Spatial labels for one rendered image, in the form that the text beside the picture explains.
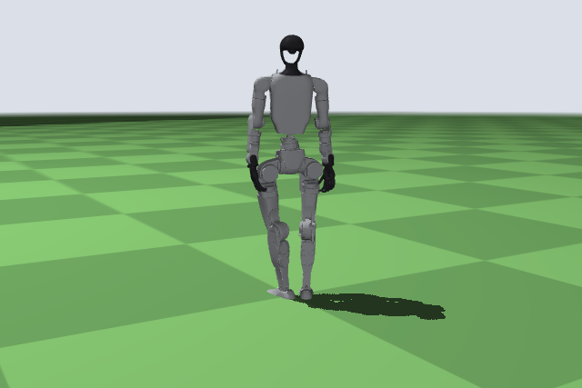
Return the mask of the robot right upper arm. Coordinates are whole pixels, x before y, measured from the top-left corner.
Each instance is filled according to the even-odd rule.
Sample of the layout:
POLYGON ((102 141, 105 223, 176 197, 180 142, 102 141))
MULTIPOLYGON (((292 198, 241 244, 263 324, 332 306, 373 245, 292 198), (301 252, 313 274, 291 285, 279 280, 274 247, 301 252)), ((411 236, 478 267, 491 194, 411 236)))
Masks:
POLYGON ((316 129, 326 129, 329 127, 328 120, 328 85, 325 80, 321 78, 312 77, 314 88, 313 91, 316 92, 316 110, 317 117, 314 117, 314 123, 316 129))

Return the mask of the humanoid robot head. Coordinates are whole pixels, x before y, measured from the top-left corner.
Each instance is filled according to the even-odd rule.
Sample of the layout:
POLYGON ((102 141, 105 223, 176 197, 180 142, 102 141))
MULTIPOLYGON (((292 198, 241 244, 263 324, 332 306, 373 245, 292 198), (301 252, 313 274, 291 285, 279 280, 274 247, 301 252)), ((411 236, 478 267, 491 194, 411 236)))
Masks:
POLYGON ((280 43, 280 54, 281 54, 281 58, 283 63, 286 65, 286 69, 283 73, 281 73, 281 75, 292 75, 292 76, 303 76, 303 74, 301 74, 298 71, 297 68, 297 63, 300 60, 302 51, 304 49, 304 43, 303 40, 297 36, 297 35, 288 35, 286 37, 283 38, 283 40, 280 43), (298 58, 296 59, 296 61, 294 63, 288 63, 283 55, 283 51, 287 50, 289 54, 293 55, 296 53, 296 51, 299 52, 298 54, 298 58))

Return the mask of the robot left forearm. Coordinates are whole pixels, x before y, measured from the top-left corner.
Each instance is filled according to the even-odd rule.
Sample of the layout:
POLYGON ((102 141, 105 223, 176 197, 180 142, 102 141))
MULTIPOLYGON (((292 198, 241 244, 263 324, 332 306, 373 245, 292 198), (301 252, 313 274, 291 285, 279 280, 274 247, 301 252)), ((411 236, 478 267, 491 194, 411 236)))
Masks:
POLYGON ((261 132, 259 132, 259 130, 255 130, 254 129, 254 119, 253 116, 250 115, 248 117, 247 120, 247 135, 248 135, 248 139, 247 139, 247 156, 246 156, 246 162, 248 164, 250 164, 250 156, 251 155, 255 155, 258 161, 258 151, 259 151, 259 141, 260 141, 260 136, 261 136, 261 132))

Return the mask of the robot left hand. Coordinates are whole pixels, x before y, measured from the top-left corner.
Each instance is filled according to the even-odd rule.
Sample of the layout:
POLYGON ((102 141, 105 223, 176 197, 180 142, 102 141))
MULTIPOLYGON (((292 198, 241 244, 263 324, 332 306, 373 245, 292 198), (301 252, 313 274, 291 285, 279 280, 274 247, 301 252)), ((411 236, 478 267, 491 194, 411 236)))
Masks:
POLYGON ((250 156, 250 164, 248 164, 248 168, 250 168, 250 175, 251 175, 251 179, 252 182, 254 183, 255 189, 259 192, 266 192, 267 188, 264 188, 263 186, 261 186, 261 184, 258 181, 258 173, 256 170, 256 167, 258 166, 258 162, 257 162, 257 158, 255 155, 251 155, 250 156))

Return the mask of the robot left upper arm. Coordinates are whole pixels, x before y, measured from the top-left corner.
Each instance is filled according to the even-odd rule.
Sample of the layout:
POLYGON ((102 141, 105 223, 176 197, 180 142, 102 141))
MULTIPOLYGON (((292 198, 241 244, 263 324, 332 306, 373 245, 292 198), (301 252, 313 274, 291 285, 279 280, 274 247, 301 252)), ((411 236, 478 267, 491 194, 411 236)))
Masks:
POLYGON ((254 128, 261 128, 265 125, 263 117, 266 106, 265 92, 270 89, 273 76, 258 77, 254 83, 251 114, 254 119, 254 128))

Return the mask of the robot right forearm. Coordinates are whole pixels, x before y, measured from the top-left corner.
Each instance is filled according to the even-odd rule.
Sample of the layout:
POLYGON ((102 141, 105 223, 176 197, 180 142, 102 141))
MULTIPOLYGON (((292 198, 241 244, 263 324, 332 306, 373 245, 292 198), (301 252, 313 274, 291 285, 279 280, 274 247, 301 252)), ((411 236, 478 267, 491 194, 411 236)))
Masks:
MULTIPOLYGON (((328 117, 329 120, 329 117, 328 117)), ((331 125, 329 120, 329 127, 327 129, 322 129, 318 132, 319 137, 319 152, 321 154, 321 159, 324 164, 328 164, 328 156, 332 153, 331 146, 331 125)), ((334 156, 334 155, 333 155, 334 156)), ((335 157, 334 157, 335 160, 335 157)))

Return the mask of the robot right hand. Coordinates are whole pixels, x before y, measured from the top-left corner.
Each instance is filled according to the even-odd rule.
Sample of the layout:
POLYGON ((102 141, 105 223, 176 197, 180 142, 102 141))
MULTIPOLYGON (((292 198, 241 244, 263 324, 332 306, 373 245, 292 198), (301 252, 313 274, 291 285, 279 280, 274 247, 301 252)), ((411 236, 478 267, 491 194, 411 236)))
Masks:
POLYGON ((322 189, 319 190, 319 192, 325 193, 325 192, 329 192, 330 190, 332 190, 335 187, 335 171, 332 167, 334 165, 334 156, 332 154, 330 154, 328 156, 328 164, 324 164, 322 162, 322 165, 325 168, 323 170, 322 177, 318 181, 318 184, 321 184, 323 179, 325 180, 322 189))

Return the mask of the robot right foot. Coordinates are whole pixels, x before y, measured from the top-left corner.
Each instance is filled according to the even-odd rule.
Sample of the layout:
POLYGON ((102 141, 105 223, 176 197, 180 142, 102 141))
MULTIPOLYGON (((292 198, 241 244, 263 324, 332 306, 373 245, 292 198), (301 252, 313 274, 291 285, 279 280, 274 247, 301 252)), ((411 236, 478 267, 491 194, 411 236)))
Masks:
POLYGON ((299 293, 301 299, 304 300, 312 299, 313 289, 310 287, 310 290, 308 290, 307 287, 308 286, 306 285, 304 290, 302 290, 303 287, 300 288, 299 293))

